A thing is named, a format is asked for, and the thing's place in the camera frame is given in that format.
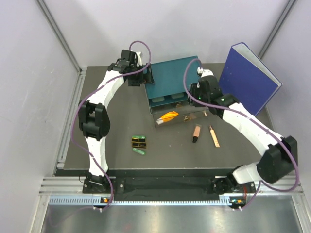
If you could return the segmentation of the teal drawer organizer box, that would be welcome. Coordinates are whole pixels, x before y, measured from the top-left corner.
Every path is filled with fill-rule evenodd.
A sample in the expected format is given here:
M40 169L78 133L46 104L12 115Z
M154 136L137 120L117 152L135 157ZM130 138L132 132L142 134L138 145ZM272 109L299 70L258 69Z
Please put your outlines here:
M151 64L153 84L145 85L151 114L165 105L186 101L188 96L183 86L187 65L197 56Z

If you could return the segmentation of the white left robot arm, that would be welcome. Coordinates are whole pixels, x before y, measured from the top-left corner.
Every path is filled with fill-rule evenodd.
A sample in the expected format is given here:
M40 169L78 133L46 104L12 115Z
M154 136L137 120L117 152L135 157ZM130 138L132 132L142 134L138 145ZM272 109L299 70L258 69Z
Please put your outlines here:
M143 65L141 52L122 50L121 57L112 63L98 86L78 112L79 129L86 139L90 155L89 172L84 181L84 193L108 193L110 180L106 177L108 165L105 140L110 130L107 108L117 90L127 82L129 86L154 83L151 69Z

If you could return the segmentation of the orange cosmetic tube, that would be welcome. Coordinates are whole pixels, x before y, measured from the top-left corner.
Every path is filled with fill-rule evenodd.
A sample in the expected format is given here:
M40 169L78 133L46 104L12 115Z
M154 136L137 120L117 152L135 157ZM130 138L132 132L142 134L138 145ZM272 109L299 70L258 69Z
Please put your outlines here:
M163 116L161 116L159 119L156 120L156 123L158 125L163 124L163 123L167 123L171 120L173 120L175 117L177 117L179 115L178 112L176 111L170 111L165 113Z

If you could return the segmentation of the black gold eyeshadow palette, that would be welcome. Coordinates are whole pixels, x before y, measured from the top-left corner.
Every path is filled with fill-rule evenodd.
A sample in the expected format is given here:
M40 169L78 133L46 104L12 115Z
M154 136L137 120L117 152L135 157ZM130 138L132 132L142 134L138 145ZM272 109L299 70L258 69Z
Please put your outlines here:
M145 137L132 137L131 144L133 148L145 149L147 147Z

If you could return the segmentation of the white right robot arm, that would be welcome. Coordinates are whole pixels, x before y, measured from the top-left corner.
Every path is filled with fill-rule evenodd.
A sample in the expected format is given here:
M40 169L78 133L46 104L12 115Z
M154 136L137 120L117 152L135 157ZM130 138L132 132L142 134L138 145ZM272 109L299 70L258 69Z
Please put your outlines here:
M297 170L297 141L283 137L249 113L243 104L231 94L223 94L217 79L209 69L198 68L198 82L190 85L189 104L208 107L208 110L233 126L248 139L261 155L258 162L233 169L221 182L232 192L240 191L245 183L274 184L292 171Z

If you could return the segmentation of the green mascara tube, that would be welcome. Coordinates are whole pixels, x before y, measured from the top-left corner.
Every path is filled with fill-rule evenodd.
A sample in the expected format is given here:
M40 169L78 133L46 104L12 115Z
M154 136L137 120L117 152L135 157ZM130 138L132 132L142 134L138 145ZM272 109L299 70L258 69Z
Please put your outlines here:
M137 135L133 135L132 138L145 139L146 136L137 134Z
M146 153L138 148L132 148L133 152L139 154L139 155L145 155Z

